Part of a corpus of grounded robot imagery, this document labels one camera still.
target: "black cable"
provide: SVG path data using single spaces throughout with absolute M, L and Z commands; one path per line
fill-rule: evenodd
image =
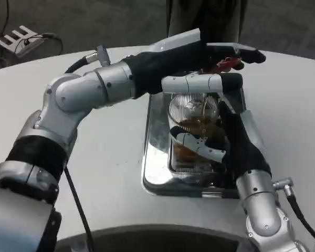
M 70 73 L 76 71 L 77 69 L 81 68 L 82 66 L 86 66 L 86 65 L 88 65 L 88 62 L 87 62 L 86 58 L 83 57 L 83 58 L 77 60 L 75 63 L 73 63 L 73 65 L 70 66 L 68 68 L 68 70 L 65 71 L 65 74 L 66 73 L 70 74 Z
M 301 221 L 301 223 L 306 228 L 306 230 L 315 239 L 315 230 L 309 225 L 309 223 L 306 221 L 305 217 L 303 216 L 303 213 L 298 205 L 295 195 L 292 194 L 292 195 L 287 196 L 287 200 L 290 206 L 292 207 L 294 213 L 296 214 L 297 218 Z
M 35 34 L 33 36 L 30 36 L 29 38 L 25 38 L 25 39 L 21 39 L 19 41 L 19 43 L 17 43 L 16 47 L 15 47 L 15 50 L 14 50 L 14 54 L 16 54 L 16 50 L 18 48 L 18 46 L 23 42 L 24 45 L 28 45 L 30 43 L 30 39 L 31 38 L 43 38 L 43 39 L 53 39 L 53 40 L 56 40 L 60 43 L 60 51 L 58 53 L 58 55 L 61 55 L 62 52 L 63 52 L 63 42 L 62 40 L 56 35 L 56 34 L 53 34 L 53 33 L 40 33 L 40 34 Z
M 5 23 L 4 23 L 4 26 L 2 28 L 2 30 L 0 31 L 0 38 L 4 35 L 5 33 L 5 29 L 6 29 L 6 26 L 8 24 L 8 20 L 9 20 L 9 1 L 6 0 L 6 20 L 5 20 Z
M 69 183 L 72 195 L 74 197 L 74 200 L 75 200 L 75 203 L 76 203 L 76 206 L 77 206 L 80 218 L 82 219 L 82 222 L 83 222 L 83 226 L 84 226 L 84 229 L 85 229 L 85 232 L 86 232 L 86 236 L 87 236 L 86 242 L 87 242 L 87 245 L 88 245 L 89 252 L 93 252 L 95 250 L 95 248 L 94 248 L 95 246 L 93 244 L 93 237 L 92 237 L 92 234 L 91 234 L 91 230 L 90 230 L 88 221 L 87 221 L 87 219 L 85 217 L 82 205 L 80 204 L 80 201 L 79 201 L 79 198 L 78 198 L 75 186 L 73 185 L 74 183 L 73 183 L 73 181 L 71 179 L 71 176 L 70 176 L 70 173 L 69 173 L 69 170 L 68 170 L 67 167 L 64 168 L 64 173 L 65 173 L 65 176 L 67 177 L 67 180 L 68 180 L 68 183 Z

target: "robotic hand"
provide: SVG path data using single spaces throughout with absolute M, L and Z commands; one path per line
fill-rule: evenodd
M 87 56 L 87 62 L 93 57 Z M 190 31 L 83 77 L 68 73 L 54 79 L 44 93 L 43 108 L 28 118 L 0 164 L 0 252 L 54 250 L 61 221 L 54 208 L 58 182 L 74 147 L 77 127 L 92 109 L 161 91 L 224 96 L 242 86 L 241 75 L 180 76 L 180 72 L 210 68 L 227 57 L 246 63 L 266 59 L 255 48 L 203 43 L 199 31 Z M 248 236 L 261 251 L 298 251 L 289 221 L 277 206 L 263 143 L 250 112 L 234 114 L 224 103 L 220 108 L 231 144 L 229 167 L 233 167 L 247 213 Z

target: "black glove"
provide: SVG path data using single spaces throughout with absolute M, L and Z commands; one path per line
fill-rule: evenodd
M 227 57 L 241 58 L 246 63 L 262 63 L 266 60 L 265 55 L 255 48 L 235 43 L 207 45 L 198 41 L 159 53 L 143 52 L 124 58 L 123 61 L 131 69 L 136 87 L 135 97 L 138 98 L 146 92 L 161 92 L 161 80 L 166 76 L 212 67 Z M 236 67 L 242 69 L 244 65 L 240 63 Z
M 270 167 L 262 154 L 262 140 L 255 129 L 252 116 L 242 119 L 240 114 L 232 113 L 223 101 L 219 103 L 219 113 L 230 142 L 230 152 L 224 161 L 234 178 L 237 179 L 250 170 L 263 170 L 270 174 Z

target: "gray floor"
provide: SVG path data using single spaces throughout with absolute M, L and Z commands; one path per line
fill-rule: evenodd
M 99 44 L 146 45 L 166 34 L 164 0 L 10 0 L 10 8 L 7 31 L 25 25 L 38 33 L 57 33 L 65 53 Z M 0 29 L 5 15 L 0 0 Z M 315 59 L 315 0 L 249 0 L 240 42 Z M 51 43 L 23 61 L 56 54 L 59 48 Z

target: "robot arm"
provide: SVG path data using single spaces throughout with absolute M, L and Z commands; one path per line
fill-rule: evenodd
M 204 44 L 194 33 L 186 43 L 175 42 L 177 38 L 173 37 L 168 39 L 150 48 L 156 50 L 162 45 L 165 51 L 129 56 L 82 77 L 64 74 L 47 86 L 43 108 L 28 118 L 6 161 L 0 164 L 0 251 L 53 251 L 61 221 L 54 208 L 58 182 L 74 147 L 77 127 L 92 109 L 161 91 L 224 94 L 242 84 L 240 75 L 172 75 L 210 67 L 226 57 L 241 58 L 247 63 L 265 61 L 265 56 L 254 48 L 239 44 Z M 224 121 L 228 122 L 230 114 L 225 115 Z M 262 147 L 254 142 L 260 138 L 252 137 L 250 132 L 254 129 L 248 127 L 249 119 L 247 115 L 240 115 L 238 126 L 261 153 Z M 230 139 L 233 130 L 227 135 Z M 270 188 L 269 167 L 266 162 L 260 163 L 263 166 L 250 164 L 254 166 L 241 167 L 235 173 L 248 214 L 248 230 L 249 233 L 253 230 L 255 244 L 261 251 L 278 251 L 258 242 L 262 237 L 277 235 L 280 238 L 279 232 L 284 226 Z M 267 209 L 259 206 L 259 199 Z

